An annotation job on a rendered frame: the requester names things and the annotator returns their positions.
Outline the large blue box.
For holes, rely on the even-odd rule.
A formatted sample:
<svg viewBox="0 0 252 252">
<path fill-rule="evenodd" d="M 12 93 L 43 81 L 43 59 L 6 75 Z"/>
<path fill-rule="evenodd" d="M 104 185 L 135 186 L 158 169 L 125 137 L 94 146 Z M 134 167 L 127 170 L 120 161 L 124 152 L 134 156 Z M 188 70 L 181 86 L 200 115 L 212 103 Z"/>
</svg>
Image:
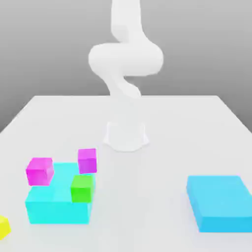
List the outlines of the large blue box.
<svg viewBox="0 0 252 252">
<path fill-rule="evenodd" d="M 252 194 L 239 176 L 188 176 L 199 232 L 252 233 Z"/>
</svg>

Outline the large cyan box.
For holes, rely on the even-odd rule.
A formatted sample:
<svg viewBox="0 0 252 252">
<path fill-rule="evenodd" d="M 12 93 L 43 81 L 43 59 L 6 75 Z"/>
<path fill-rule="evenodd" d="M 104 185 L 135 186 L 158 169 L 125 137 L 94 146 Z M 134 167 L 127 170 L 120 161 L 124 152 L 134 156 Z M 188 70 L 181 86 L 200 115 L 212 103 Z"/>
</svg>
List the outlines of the large cyan box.
<svg viewBox="0 0 252 252">
<path fill-rule="evenodd" d="M 25 200 L 31 224 L 88 224 L 93 203 L 72 202 L 71 184 L 79 174 L 76 162 L 55 162 L 49 186 L 33 186 Z"/>
</svg>

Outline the small magenta cube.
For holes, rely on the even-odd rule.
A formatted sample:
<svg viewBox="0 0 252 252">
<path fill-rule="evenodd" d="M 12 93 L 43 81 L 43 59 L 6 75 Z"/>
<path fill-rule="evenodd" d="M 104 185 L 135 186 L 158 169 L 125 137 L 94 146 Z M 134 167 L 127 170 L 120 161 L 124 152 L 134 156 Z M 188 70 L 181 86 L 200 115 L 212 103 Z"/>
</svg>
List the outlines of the small magenta cube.
<svg viewBox="0 0 252 252">
<path fill-rule="evenodd" d="M 49 186 L 54 176 L 51 157 L 33 157 L 26 168 L 29 186 Z"/>
</svg>

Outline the small yellow cube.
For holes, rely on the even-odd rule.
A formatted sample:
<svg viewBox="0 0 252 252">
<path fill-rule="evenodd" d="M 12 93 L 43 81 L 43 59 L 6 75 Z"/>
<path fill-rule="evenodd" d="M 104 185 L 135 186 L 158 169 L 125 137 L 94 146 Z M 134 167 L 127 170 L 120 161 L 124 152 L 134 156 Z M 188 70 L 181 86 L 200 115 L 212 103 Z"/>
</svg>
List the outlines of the small yellow cube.
<svg viewBox="0 0 252 252">
<path fill-rule="evenodd" d="M 0 215 L 0 240 L 5 238 L 11 232 L 8 218 Z"/>
</svg>

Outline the small green cube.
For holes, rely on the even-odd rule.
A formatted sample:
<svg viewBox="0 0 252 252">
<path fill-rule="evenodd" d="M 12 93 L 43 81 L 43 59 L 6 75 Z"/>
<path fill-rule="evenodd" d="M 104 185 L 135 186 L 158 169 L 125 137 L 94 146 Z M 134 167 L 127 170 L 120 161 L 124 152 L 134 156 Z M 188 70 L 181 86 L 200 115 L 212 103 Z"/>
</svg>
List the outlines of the small green cube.
<svg viewBox="0 0 252 252">
<path fill-rule="evenodd" d="M 94 192 L 92 175 L 75 175 L 71 183 L 71 199 L 75 203 L 91 203 Z"/>
</svg>

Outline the small purple cube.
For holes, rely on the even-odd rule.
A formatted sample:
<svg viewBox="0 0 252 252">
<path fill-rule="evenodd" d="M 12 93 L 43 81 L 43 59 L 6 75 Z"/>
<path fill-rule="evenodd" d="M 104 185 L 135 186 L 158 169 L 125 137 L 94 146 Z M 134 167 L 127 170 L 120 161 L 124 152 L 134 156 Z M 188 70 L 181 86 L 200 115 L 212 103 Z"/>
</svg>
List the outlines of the small purple cube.
<svg viewBox="0 0 252 252">
<path fill-rule="evenodd" d="M 89 174 L 97 172 L 95 148 L 78 150 L 78 167 L 80 174 Z"/>
</svg>

